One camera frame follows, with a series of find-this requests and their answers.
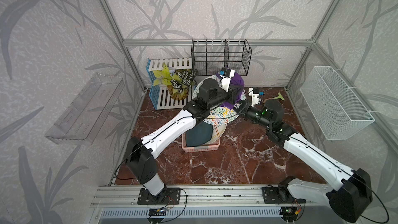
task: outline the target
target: pink basket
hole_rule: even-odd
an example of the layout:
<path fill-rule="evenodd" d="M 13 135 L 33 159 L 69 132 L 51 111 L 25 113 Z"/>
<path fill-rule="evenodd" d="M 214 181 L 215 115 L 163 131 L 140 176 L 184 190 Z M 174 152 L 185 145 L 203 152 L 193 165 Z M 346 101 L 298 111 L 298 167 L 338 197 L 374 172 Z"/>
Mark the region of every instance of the pink basket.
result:
<path fill-rule="evenodd" d="M 201 146 L 195 146 L 195 147 L 187 147 L 186 144 L 186 138 L 185 138 L 185 132 L 182 134 L 182 143 L 181 147 L 185 152 L 206 152 L 206 151 L 215 151 L 218 149 L 220 146 L 220 138 L 216 140 L 216 142 L 212 144 L 203 144 Z"/>

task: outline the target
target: potted plant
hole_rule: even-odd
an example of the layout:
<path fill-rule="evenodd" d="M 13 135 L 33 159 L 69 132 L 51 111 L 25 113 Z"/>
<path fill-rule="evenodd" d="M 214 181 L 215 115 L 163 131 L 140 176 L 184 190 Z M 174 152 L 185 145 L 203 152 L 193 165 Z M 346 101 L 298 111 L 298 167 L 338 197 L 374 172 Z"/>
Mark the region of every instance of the potted plant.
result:
<path fill-rule="evenodd" d="M 171 97 L 177 101 L 188 97 L 189 88 L 196 85 L 194 80 L 197 75 L 195 69 L 169 69 L 166 64 L 163 64 L 162 70 L 154 70 L 153 74 L 156 80 L 153 86 L 163 84 L 167 86 L 167 90 Z"/>

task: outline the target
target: white wooden crate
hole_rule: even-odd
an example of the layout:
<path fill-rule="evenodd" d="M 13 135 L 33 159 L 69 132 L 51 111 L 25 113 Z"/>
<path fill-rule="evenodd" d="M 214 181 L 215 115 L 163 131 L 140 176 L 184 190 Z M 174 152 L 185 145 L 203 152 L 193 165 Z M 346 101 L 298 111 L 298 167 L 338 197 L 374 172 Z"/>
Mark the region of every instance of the white wooden crate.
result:
<path fill-rule="evenodd" d="M 171 95 L 169 94 L 167 87 L 161 87 L 159 91 L 159 98 L 158 98 L 158 107 L 157 110 L 160 109 L 174 109 L 174 108 L 182 108 L 192 99 L 192 89 L 189 89 L 188 97 L 181 101 L 176 101 L 172 99 Z"/>
<path fill-rule="evenodd" d="M 148 71 L 162 70 L 163 63 L 167 67 L 172 67 L 174 69 L 191 69 L 192 68 L 192 58 L 176 58 L 176 59 L 156 59 L 151 60 L 149 63 Z"/>

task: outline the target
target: plant pot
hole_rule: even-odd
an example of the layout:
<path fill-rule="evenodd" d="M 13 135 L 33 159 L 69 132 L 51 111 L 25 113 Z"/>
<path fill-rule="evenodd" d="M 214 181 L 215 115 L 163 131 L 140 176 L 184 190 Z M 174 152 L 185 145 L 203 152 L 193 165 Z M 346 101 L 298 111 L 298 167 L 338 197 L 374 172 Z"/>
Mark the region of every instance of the plant pot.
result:
<path fill-rule="evenodd" d="M 167 90 L 169 91 L 169 94 L 172 96 L 172 99 L 175 99 L 176 101 L 181 101 L 188 97 L 189 90 L 188 88 L 184 88 L 183 93 L 173 93 L 173 87 L 172 86 L 167 86 Z"/>

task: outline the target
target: white wire basket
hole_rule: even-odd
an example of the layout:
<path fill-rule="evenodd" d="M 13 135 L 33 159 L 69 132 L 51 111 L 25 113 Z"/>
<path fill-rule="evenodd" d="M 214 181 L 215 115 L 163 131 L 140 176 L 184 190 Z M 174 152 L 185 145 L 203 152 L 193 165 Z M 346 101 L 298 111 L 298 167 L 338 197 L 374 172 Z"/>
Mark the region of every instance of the white wire basket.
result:
<path fill-rule="evenodd" d="M 375 121 L 330 66 L 315 66 L 300 91 L 327 140 L 350 138 Z"/>

